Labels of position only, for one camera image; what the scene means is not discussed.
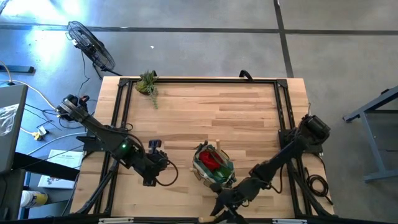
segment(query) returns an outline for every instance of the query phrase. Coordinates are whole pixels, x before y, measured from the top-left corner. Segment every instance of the electric fan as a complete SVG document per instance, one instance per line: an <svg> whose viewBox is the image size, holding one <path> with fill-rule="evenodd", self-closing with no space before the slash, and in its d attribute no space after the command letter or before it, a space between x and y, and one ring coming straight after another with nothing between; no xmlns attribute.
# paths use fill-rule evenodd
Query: electric fan
<svg viewBox="0 0 398 224"><path fill-rule="evenodd" d="M105 49L104 43L99 41L83 24L78 21L71 21L67 25L68 33L74 46L80 49L92 62L93 67L98 66L104 72L111 72L122 76L113 71L115 62Z"/></svg>

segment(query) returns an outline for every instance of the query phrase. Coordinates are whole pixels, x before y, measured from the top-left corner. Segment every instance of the wooden table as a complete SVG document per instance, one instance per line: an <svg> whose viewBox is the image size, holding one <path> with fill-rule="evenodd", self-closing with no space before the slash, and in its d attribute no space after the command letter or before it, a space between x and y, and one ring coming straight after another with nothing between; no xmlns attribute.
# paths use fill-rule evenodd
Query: wooden table
<svg viewBox="0 0 398 224"><path fill-rule="evenodd" d="M288 78L287 81L295 123L298 124L308 110L304 81L301 78ZM111 122L118 83L119 77L104 77L95 111L95 118L103 124ZM274 87L241 83L158 83L157 87L158 110L154 109L148 96L133 90L127 122L134 125L132 133L145 146L150 139L163 141L162 149L177 165L179 178L170 187L144 187L142 178L133 169L120 166L112 216L208 216L216 195L189 171L194 148L206 139L214 145L216 139L220 139L221 147L234 162L237 183L247 177L254 165L270 159L279 150ZM123 93L121 108L125 95ZM103 156L96 152L84 161L71 212L81 208L98 185ZM325 177L322 163L315 156L303 155L303 163L310 174ZM170 167L160 174L159 181L167 183L174 177L175 171ZM250 206L241 207L238 212L246 218L294 217L286 168L282 181L281 194L273 190L260 191ZM272 184L280 188L278 176ZM108 189L104 192L103 207ZM299 188L297 193L303 208ZM317 199L333 213L333 207L325 198Z"/></svg>

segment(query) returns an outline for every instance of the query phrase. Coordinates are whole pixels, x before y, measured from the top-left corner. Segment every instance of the potted plant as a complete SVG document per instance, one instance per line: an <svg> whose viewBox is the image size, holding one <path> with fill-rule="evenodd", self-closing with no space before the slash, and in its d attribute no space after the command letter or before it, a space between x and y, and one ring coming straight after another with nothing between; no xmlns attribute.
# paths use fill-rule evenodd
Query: potted plant
<svg viewBox="0 0 398 224"><path fill-rule="evenodd" d="M158 94L157 88L155 86L155 81L158 76L155 71L146 71L144 74L139 75L140 80L136 83L136 90L144 95L149 95L152 102L154 103L155 109L157 109L156 96Z"/></svg>

